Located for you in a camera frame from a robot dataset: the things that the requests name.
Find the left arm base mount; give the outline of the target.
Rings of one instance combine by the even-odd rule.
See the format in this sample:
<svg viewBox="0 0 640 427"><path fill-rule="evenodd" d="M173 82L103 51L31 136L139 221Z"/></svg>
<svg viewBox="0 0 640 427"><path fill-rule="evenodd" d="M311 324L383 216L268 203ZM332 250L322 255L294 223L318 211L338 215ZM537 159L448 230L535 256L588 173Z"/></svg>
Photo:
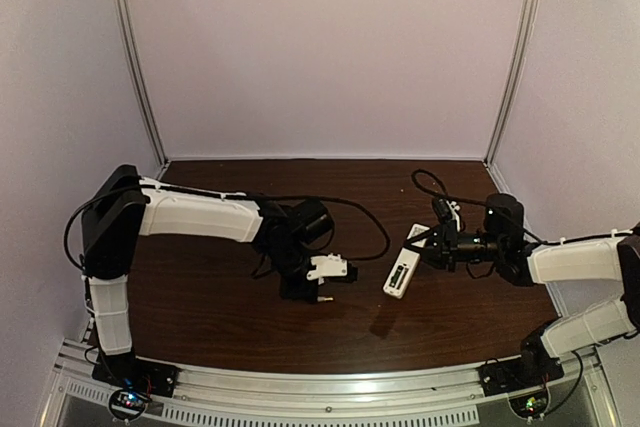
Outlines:
<svg viewBox="0 0 640 427"><path fill-rule="evenodd" d="M179 369L171 364L144 360L134 351L107 355L100 346L92 378L112 386L141 394L171 398Z"/></svg>

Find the white remote control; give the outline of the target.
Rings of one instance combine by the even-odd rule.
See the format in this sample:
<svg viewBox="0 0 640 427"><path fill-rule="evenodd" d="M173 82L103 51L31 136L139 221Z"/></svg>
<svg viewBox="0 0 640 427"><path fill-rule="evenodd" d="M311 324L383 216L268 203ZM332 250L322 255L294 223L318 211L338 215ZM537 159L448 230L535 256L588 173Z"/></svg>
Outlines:
<svg viewBox="0 0 640 427"><path fill-rule="evenodd" d="M420 253L401 248L382 288L386 295L395 299L404 297L420 263Z"/></svg>

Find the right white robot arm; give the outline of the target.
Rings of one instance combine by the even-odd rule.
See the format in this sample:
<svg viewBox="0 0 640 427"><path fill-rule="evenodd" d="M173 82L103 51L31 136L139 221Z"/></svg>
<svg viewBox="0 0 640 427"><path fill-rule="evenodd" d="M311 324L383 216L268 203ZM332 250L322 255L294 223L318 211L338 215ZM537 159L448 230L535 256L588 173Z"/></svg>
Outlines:
<svg viewBox="0 0 640 427"><path fill-rule="evenodd" d="M524 227L524 207L512 195L492 194L481 202L482 230L461 231L454 213L460 199L439 195L432 207L438 224L409 236L404 249L440 270L459 264L488 263L493 272L514 286L530 287L563 281L609 280L621 284L619 297L540 327L521 343L521 356L531 365L583 347L639 332L639 230L535 240Z"/></svg>

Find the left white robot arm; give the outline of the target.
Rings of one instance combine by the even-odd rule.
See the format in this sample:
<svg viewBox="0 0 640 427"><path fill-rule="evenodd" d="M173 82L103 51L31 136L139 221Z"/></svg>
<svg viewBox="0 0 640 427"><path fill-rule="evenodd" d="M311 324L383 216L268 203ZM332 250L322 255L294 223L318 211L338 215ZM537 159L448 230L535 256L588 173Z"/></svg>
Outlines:
<svg viewBox="0 0 640 427"><path fill-rule="evenodd" d="M133 351L127 280L141 236L186 235L250 244L280 275L285 299L315 302L325 279L348 273L341 256L309 248L334 227L316 199L287 206L258 194L166 184L140 176L132 165L121 165L72 217L81 222L83 241L83 252L73 263L89 288L101 350L111 357Z"/></svg>

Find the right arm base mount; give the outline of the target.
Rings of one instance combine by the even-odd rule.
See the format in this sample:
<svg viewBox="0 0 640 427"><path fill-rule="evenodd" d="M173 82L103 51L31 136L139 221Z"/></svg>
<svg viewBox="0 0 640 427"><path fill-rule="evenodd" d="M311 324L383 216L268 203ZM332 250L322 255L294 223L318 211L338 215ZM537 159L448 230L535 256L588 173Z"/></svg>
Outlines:
<svg viewBox="0 0 640 427"><path fill-rule="evenodd" d="M564 376L560 361L550 357L540 342L525 342L512 359L489 359L477 368L484 395L494 396L544 386Z"/></svg>

